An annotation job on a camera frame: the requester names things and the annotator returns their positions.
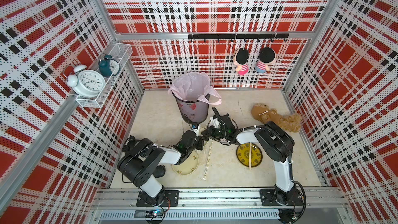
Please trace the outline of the white twin-bell alarm clock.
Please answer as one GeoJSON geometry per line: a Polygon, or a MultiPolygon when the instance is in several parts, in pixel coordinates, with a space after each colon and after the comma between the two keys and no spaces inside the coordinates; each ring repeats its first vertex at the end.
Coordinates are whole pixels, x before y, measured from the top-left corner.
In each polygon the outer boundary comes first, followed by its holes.
{"type": "Polygon", "coordinates": [[[66,77],[66,84],[78,95],[92,98],[99,96],[105,88],[105,78],[97,71],[87,69],[86,65],[73,68],[73,73],[66,77]]]}

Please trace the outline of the black mesh waste bin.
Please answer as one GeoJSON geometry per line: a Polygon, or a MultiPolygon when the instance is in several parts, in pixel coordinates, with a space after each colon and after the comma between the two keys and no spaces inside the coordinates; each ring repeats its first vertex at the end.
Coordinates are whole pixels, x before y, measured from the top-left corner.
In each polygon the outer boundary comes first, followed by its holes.
{"type": "Polygon", "coordinates": [[[195,100],[195,101],[185,101],[179,99],[174,93],[173,97],[176,100],[180,114],[183,120],[188,124],[200,124],[207,119],[209,105],[205,102],[195,100]]]}

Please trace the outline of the black wall hook rail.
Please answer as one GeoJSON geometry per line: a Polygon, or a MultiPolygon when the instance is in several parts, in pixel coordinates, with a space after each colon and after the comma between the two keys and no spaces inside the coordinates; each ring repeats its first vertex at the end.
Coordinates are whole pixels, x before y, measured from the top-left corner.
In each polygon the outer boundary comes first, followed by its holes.
{"type": "Polygon", "coordinates": [[[288,39],[289,33],[263,33],[263,34],[188,34],[188,40],[235,40],[235,39],[288,39]]]}

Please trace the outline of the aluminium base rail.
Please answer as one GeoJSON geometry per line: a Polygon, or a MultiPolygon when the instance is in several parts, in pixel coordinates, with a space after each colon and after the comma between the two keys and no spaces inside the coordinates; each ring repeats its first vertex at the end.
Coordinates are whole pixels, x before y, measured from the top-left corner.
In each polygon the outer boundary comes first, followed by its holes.
{"type": "Polygon", "coordinates": [[[179,188],[161,207],[146,204],[138,189],[100,190],[89,211],[90,224],[104,221],[146,221],[154,212],[155,220],[267,220],[280,218],[282,209],[297,213],[305,210],[302,220],[316,209],[315,216],[331,214],[338,220],[347,221],[348,201],[337,188],[306,187],[306,203],[296,197],[287,205],[276,203],[267,188],[179,188]]]}

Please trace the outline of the wrapped disposable chopsticks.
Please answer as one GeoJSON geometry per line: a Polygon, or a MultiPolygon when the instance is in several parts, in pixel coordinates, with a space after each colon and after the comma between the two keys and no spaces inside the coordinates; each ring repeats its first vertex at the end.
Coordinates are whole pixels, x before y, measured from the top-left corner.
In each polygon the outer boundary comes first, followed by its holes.
{"type": "Polygon", "coordinates": [[[208,142],[208,144],[209,144],[209,150],[208,150],[206,163],[205,163],[205,168],[204,168],[204,172],[203,172],[203,176],[202,176],[202,180],[203,181],[207,180],[207,174],[208,174],[209,165],[210,165],[210,157],[211,157],[211,152],[212,152],[212,147],[213,147],[213,140],[210,140],[208,142]]]}

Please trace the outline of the pink striped hanging doll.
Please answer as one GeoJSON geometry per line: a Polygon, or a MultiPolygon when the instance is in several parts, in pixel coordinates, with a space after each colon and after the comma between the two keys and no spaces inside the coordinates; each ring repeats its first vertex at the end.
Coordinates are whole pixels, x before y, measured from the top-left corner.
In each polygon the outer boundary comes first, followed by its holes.
{"type": "Polygon", "coordinates": [[[236,66],[235,71],[238,75],[244,76],[248,72],[248,58],[249,52],[243,48],[240,48],[235,52],[233,62],[236,66]]]}

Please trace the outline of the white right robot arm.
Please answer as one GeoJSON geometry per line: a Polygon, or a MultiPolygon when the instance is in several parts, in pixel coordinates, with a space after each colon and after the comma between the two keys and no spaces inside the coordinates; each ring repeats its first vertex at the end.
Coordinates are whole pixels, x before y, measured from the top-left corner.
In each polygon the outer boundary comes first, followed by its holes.
{"type": "Polygon", "coordinates": [[[263,125],[236,129],[229,116],[215,116],[212,124],[202,132],[205,140],[225,139],[227,144],[258,143],[274,162],[276,173],[275,200],[287,205],[296,192],[292,171],[294,140],[277,124],[269,121],[263,125]]]}

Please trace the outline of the yellow patterned plate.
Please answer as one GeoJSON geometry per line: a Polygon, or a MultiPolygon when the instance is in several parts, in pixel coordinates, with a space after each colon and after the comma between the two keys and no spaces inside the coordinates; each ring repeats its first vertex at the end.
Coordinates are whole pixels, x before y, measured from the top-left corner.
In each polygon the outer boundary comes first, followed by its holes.
{"type": "Polygon", "coordinates": [[[263,154],[259,146],[251,143],[240,144],[236,150],[239,162],[250,168],[259,166],[263,160],[263,154]]]}

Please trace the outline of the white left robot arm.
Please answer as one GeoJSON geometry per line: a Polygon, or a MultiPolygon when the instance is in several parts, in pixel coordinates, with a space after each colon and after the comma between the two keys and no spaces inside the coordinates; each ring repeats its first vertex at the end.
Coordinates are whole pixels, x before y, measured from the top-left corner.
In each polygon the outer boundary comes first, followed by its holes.
{"type": "Polygon", "coordinates": [[[142,198],[148,203],[160,205],[165,199],[165,187],[158,178],[165,175],[165,164],[180,165],[195,150],[202,150],[209,140],[199,136],[195,131],[186,131],[180,141],[171,147],[155,144],[150,139],[129,137],[123,148],[124,156],[120,159],[117,169],[122,176],[141,189],[142,198]]]}

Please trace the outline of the bare wooden chopsticks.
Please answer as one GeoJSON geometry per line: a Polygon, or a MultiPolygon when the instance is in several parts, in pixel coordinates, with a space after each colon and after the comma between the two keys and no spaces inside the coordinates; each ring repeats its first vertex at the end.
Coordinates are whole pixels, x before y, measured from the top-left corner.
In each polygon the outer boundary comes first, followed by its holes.
{"type": "Polygon", "coordinates": [[[249,161],[248,161],[248,170],[251,170],[251,157],[252,157],[252,143],[249,143],[249,161]]]}

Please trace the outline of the brown teddy bear plush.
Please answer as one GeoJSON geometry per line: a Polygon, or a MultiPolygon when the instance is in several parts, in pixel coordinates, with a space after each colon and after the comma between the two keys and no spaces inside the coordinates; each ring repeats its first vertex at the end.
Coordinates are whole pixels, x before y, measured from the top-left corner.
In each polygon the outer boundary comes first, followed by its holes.
{"type": "Polygon", "coordinates": [[[302,116],[299,113],[283,116],[266,104],[257,103],[252,107],[251,115],[263,124],[272,121],[284,131],[298,133],[301,129],[302,116]]]}

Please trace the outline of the black alarm clock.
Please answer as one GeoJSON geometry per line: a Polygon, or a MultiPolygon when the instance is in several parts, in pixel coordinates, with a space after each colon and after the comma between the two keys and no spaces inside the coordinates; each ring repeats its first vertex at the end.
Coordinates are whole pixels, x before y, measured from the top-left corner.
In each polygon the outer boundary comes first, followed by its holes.
{"type": "Polygon", "coordinates": [[[130,136],[129,138],[126,139],[123,147],[122,147],[122,152],[124,153],[129,153],[135,149],[135,146],[137,145],[138,140],[134,136],[130,136]]]}

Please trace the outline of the blue striped hanging doll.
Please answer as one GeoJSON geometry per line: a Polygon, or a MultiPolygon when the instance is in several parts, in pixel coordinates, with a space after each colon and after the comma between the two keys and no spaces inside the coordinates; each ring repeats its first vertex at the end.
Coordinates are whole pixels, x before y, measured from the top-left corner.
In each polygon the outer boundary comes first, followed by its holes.
{"type": "Polygon", "coordinates": [[[258,73],[268,73],[271,71],[269,65],[276,62],[276,53],[271,47],[264,47],[260,50],[259,58],[255,66],[258,73]]]}

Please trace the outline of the teal alarm clock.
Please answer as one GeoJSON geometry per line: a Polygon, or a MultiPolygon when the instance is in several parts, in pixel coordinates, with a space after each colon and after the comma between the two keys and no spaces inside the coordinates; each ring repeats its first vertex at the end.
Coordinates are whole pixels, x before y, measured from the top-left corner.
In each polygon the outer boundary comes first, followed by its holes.
{"type": "Polygon", "coordinates": [[[98,68],[104,77],[116,76],[121,70],[119,62],[113,59],[111,55],[104,55],[100,58],[98,68]]]}

